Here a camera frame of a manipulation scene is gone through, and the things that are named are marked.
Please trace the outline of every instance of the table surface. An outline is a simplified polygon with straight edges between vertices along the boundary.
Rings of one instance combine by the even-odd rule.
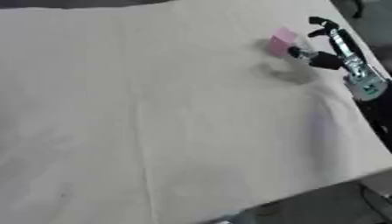
[[[2,222],[194,223],[391,168],[343,71],[263,50],[310,15],[353,31],[326,0],[0,11]]]

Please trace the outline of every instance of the robotic hand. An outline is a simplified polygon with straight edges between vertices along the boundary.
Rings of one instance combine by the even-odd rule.
[[[327,36],[336,55],[310,52],[296,46],[288,52],[294,58],[306,60],[311,67],[347,70],[344,82],[353,99],[377,136],[392,152],[392,81],[369,65],[351,35],[338,24],[322,17],[310,17],[311,25],[322,28],[309,33],[310,38]]]

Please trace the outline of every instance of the foam cube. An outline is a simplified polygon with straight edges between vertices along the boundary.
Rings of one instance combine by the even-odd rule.
[[[283,57],[290,46],[293,46],[297,34],[289,29],[282,27],[277,30],[269,40],[268,51],[277,56]]]

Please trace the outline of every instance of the pink block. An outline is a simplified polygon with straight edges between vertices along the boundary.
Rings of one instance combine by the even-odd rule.
[[[268,50],[277,57],[282,57],[287,53],[289,46],[294,44],[297,34],[282,27],[275,32],[268,43]]]

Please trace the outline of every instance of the black robotic finger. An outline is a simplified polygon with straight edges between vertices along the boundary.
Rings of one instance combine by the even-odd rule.
[[[310,32],[308,34],[308,37],[309,38],[314,38],[314,37],[317,37],[317,36],[325,36],[325,35],[326,35],[326,29],[321,28],[319,30]]]

